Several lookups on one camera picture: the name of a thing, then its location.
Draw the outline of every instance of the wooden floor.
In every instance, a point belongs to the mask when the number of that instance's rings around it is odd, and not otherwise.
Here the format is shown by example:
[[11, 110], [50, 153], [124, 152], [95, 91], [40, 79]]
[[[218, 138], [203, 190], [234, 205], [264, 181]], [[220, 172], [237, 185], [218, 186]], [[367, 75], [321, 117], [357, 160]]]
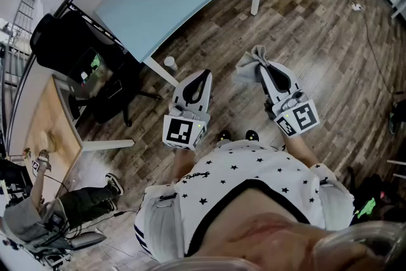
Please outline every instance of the wooden floor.
[[[406, 89], [406, 28], [391, 20], [385, 0], [357, 0], [365, 9], [369, 36], [377, 61], [392, 90]], [[367, 43], [362, 13], [351, 10], [348, 0], [261, 0], [258, 14], [250, 15], [251, 0], [214, 0], [180, 28], [154, 58], [163, 64], [175, 57], [182, 80], [199, 69], [213, 73], [211, 123], [197, 155], [202, 157], [228, 129], [243, 138], [254, 129], [265, 143], [280, 145], [282, 139], [263, 110], [261, 86], [235, 84], [231, 73], [243, 53], [255, 44], [266, 46], [270, 60], [293, 70], [308, 96], [314, 99], [320, 126], [306, 133], [306, 142], [318, 158], [339, 177], [353, 166], [357, 183], [373, 173], [390, 180], [394, 158], [405, 135], [388, 133], [387, 116], [393, 97], [386, 91]], [[122, 150], [84, 154], [72, 171], [71, 189], [104, 186], [104, 175], [115, 173], [126, 193], [120, 210], [137, 210], [143, 189], [163, 182], [173, 161], [173, 151], [162, 144], [163, 115], [173, 87], [145, 68], [143, 90], [157, 92], [164, 101], [137, 97], [129, 109], [133, 126], [125, 127], [122, 116], [97, 125], [89, 118], [79, 132], [85, 140], [132, 138], [135, 145]], [[104, 244], [125, 251], [126, 256], [106, 246], [95, 246], [74, 255], [65, 270], [142, 271], [154, 264], [135, 239], [133, 213], [112, 218], [97, 227], [108, 236]]]

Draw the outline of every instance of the black pants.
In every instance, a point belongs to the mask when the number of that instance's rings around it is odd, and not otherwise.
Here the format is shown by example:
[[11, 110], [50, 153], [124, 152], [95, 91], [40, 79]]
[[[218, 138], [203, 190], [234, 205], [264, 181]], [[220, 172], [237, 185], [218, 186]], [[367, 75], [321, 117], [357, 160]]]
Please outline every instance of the black pants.
[[406, 100], [399, 102], [393, 113], [392, 121], [394, 123], [406, 122]]
[[106, 186], [85, 187], [61, 196], [70, 229], [111, 212], [112, 207], [106, 200], [116, 195], [114, 190]]

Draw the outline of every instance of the sneaker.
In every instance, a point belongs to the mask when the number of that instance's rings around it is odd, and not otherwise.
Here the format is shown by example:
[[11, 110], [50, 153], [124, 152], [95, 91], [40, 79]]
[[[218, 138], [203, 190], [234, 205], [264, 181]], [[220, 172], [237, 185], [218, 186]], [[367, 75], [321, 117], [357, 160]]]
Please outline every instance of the sneaker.
[[393, 120], [394, 113], [389, 113], [389, 132], [391, 135], [395, 135], [398, 131], [399, 124]]
[[107, 202], [109, 205], [111, 205], [111, 207], [112, 207], [112, 208], [111, 208], [111, 212], [117, 210], [117, 206], [115, 205], [115, 203], [113, 202], [113, 200], [109, 199], [109, 200], [106, 200], [106, 202]]
[[106, 174], [107, 185], [115, 190], [116, 195], [123, 195], [124, 189], [121, 187], [118, 179], [112, 174]]
[[254, 130], [248, 130], [246, 133], [246, 140], [249, 140], [250, 142], [258, 142], [259, 136]]
[[220, 132], [217, 137], [217, 142], [220, 142], [222, 140], [231, 140], [231, 133], [227, 130], [223, 130], [222, 132]]

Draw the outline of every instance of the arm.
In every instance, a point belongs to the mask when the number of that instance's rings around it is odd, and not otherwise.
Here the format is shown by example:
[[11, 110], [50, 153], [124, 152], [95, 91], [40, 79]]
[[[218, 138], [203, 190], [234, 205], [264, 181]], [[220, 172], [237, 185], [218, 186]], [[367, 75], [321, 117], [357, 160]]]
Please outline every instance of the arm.
[[300, 135], [294, 138], [288, 138], [285, 133], [282, 132], [282, 138], [284, 139], [287, 152], [304, 165], [311, 168], [313, 165], [320, 164], [315, 154], [310, 150], [307, 144], [305, 144], [305, 141]]
[[38, 212], [41, 207], [41, 199], [43, 198], [44, 187], [44, 175], [46, 172], [46, 166], [44, 164], [39, 165], [38, 174], [34, 186], [32, 187], [30, 198], [37, 208]]
[[176, 149], [169, 181], [179, 180], [189, 173], [195, 166], [195, 152]]

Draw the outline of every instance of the black office chair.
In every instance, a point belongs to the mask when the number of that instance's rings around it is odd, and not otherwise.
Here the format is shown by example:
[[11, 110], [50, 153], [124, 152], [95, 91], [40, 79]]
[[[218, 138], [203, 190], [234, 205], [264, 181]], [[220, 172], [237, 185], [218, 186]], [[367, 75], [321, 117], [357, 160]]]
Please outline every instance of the black office chair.
[[162, 100], [159, 95], [140, 90], [138, 75], [144, 64], [129, 53], [125, 55], [115, 43], [106, 44], [99, 40], [76, 11], [69, 11], [61, 18], [45, 15], [32, 34], [30, 45], [40, 65], [66, 76], [89, 49], [99, 54], [114, 73], [95, 97], [76, 100], [73, 94], [69, 96], [74, 119], [80, 116], [79, 107], [88, 106], [97, 123], [104, 123], [123, 111], [124, 122], [131, 126], [128, 105], [137, 94]]

